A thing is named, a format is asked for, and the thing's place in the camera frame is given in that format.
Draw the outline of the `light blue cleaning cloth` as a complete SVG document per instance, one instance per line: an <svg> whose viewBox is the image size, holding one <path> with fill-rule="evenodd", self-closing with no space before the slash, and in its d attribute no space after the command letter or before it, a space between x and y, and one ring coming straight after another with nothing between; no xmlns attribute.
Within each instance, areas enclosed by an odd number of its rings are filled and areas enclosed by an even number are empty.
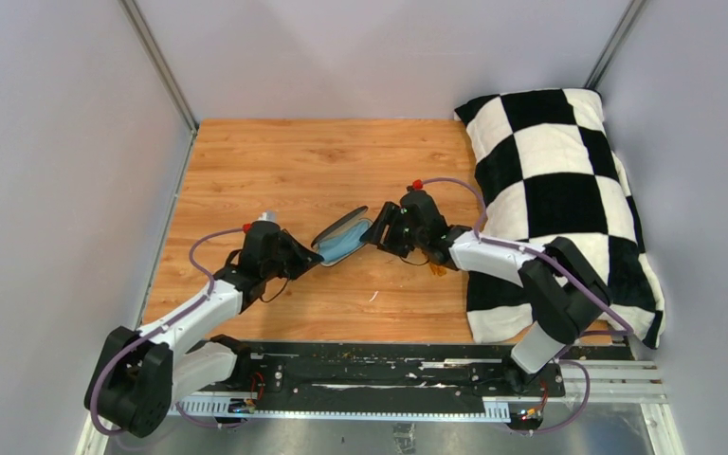
<svg viewBox="0 0 728 455"><path fill-rule="evenodd" d="M333 266L358 251L363 244L359 237L372 224L369 219L355 222L343 232L318 242L318 255L323 266Z"/></svg>

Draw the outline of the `black glasses case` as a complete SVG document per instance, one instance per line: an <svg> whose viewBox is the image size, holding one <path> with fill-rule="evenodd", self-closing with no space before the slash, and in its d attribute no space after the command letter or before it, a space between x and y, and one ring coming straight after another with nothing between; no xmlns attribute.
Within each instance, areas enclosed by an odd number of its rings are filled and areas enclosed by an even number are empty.
<svg viewBox="0 0 728 455"><path fill-rule="evenodd" d="M320 265L334 266L366 245L362 236L373 224L368 210L368 206L353 209L315 237L311 248L322 258Z"/></svg>

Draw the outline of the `orange sunglasses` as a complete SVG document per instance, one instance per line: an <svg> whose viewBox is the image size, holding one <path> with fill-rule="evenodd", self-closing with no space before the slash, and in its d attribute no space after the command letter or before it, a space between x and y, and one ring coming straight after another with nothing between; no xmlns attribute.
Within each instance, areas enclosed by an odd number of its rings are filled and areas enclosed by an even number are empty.
<svg viewBox="0 0 728 455"><path fill-rule="evenodd" d="M446 274L446 268L438 264L428 264L430 272L436 277L443 277Z"/></svg>

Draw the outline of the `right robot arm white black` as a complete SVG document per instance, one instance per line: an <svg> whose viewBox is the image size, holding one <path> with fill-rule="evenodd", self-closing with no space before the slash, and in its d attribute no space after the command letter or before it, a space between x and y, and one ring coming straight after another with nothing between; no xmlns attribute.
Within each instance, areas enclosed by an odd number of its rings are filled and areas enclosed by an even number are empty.
<svg viewBox="0 0 728 455"><path fill-rule="evenodd" d="M571 240L556 237L534 246L488 238L471 227L449 224L423 190L385 203L360 240L400 258L418 249L431 264L521 287L535 321L503 370L504 385L515 395L537 388L540 370L609 308L604 280Z"/></svg>

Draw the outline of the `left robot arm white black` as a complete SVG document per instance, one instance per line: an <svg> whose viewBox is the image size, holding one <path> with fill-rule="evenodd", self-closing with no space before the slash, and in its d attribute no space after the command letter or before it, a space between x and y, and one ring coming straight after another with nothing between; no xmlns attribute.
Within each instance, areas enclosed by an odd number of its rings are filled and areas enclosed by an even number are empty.
<svg viewBox="0 0 728 455"><path fill-rule="evenodd" d="M238 231L241 248L215 272L189 252L192 265L207 277L194 296L153 322L108 334L83 398L97 432L143 438L193 392L216 382L229 391L250 384L253 369L239 344L205 336L260 300L270 281L293 281L325 259L272 221L259 219Z"/></svg>

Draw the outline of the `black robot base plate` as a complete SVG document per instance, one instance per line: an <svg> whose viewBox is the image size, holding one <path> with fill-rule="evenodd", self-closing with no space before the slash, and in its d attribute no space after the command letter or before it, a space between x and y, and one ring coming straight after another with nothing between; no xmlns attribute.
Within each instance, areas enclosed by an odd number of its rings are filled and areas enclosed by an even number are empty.
<svg viewBox="0 0 728 455"><path fill-rule="evenodd" d="M538 405L565 404L559 361L527 376L507 368L510 347L254 341L248 374L183 399L191 416L266 412L341 414L350 420L503 422ZM570 350L561 360L634 361L627 348Z"/></svg>

